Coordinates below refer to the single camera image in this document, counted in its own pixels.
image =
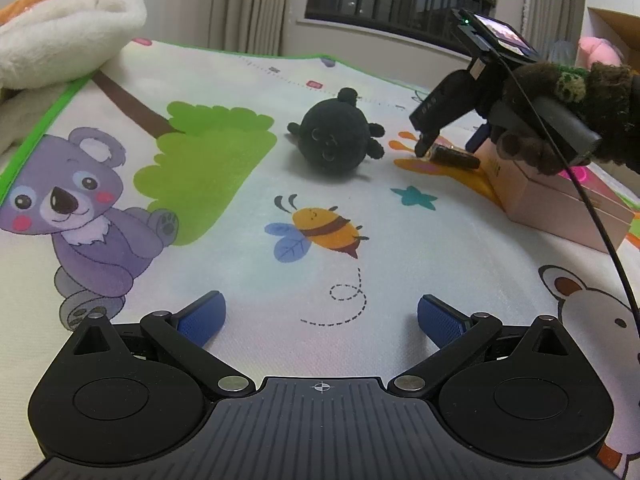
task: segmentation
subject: koala pink cheek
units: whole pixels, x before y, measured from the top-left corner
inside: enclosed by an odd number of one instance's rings
[[[101,191],[95,197],[95,199],[101,204],[108,204],[109,202],[113,202],[114,196],[111,193],[107,193],[106,191]]]
[[[26,215],[20,215],[14,218],[14,222],[11,225],[15,231],[26,231],[31,227],[31,218]]]

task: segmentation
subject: pink plush toy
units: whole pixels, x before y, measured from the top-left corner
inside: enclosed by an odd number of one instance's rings
[[[591,69],[591,65],[597,61],[605,65],[621,66],[622,53],[607,40],[580,38],[578,42],[578,66]]]

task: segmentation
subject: pink box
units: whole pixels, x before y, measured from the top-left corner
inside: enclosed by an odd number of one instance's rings
[[[476,156],[511,220],[606,252],[568,176],[546,176],[524,162],[503,160],[490,140]],[[619,247],[634,213],[588,168],[575,168],[574,174],[596,207],[613,245]]]

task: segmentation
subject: device screen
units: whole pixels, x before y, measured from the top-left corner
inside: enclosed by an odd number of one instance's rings
[[[496,38],[498,38],[498,40],[503,40],[512,45],[520,46],[527,51],[531,50],[531,47],[526,44],[520,38],[520,36],[518,36],[517,33],[508,25],[496,22],[491,18],[486,18],[485,16],[478,16],[477,14],[475,16],[484,24],[485,27],[487,27],[494,34]]]

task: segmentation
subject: koala nose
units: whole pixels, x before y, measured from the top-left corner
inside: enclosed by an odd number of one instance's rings
[[[55,187],[51,191],[49,203],[53,211],[61,215],[70,215],[78,209],[78,200],[76,200],[76,197],[59,187]]]

